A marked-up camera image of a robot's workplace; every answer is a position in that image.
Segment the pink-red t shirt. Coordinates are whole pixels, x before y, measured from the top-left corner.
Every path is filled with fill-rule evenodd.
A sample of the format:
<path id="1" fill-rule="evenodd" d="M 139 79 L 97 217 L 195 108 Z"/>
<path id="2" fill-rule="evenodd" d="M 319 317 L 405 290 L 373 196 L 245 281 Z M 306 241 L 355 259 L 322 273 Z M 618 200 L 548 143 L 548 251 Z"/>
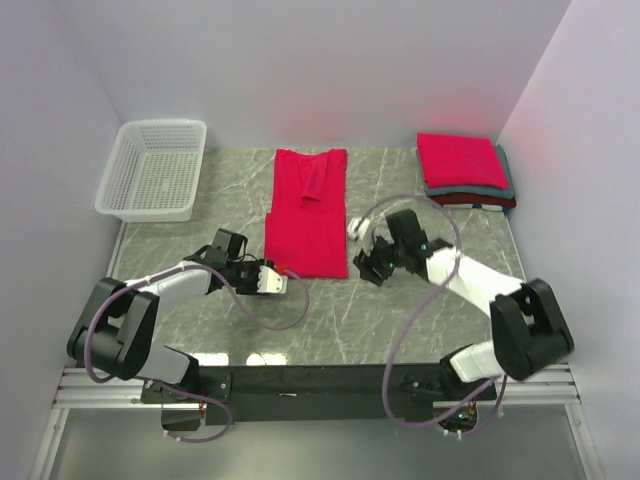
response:
<path id="1" fill-rule="evenodd" d="M 278 149 L 264 256 L 301 278 L 348 277 L 345 149 Z"/>

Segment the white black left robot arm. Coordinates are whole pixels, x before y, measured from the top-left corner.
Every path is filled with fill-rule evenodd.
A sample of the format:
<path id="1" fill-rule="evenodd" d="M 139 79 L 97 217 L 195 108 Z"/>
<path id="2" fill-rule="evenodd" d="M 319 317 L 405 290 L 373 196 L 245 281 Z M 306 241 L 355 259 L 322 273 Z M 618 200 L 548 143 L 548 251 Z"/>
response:
<path id="1" fill-rule="evenodd" d="M 248 239 L 225 229 L 172 268 L 144 278 L 101 279 L 67 341 L 67 355 L 106 373 L 100 382 L 135 377 L 164 383 L 176 401 L 201 391 L 199 362 L 154 342 L 158 318 L 187 299 L 229 288 L 237 295 L 282 294 L 287 279 L 271 260 L 248 256 Z"/>

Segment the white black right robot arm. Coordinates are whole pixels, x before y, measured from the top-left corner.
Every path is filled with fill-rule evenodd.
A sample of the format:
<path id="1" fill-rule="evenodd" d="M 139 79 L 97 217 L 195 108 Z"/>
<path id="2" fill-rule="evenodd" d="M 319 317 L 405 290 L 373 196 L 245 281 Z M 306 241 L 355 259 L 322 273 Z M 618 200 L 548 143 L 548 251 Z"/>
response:
<path id="1" fill-rule="evenodd" d="M 403 268 L 478 308 L 491 322 L 491 338 L 470 344 L 440 362 L 439 387 L 460 399 L 474 383 L 495 377 L 524 381 L 575 350 L 575 342 L 551 286 L 502 274 L 463 254 L 444 239 L 429 239 L 410 209 L 386 218 L 389 239 L 370 220 L 356 217 L 347 233 L 360 245 L 354 264 L 361 279 L 382 285 Z"/>

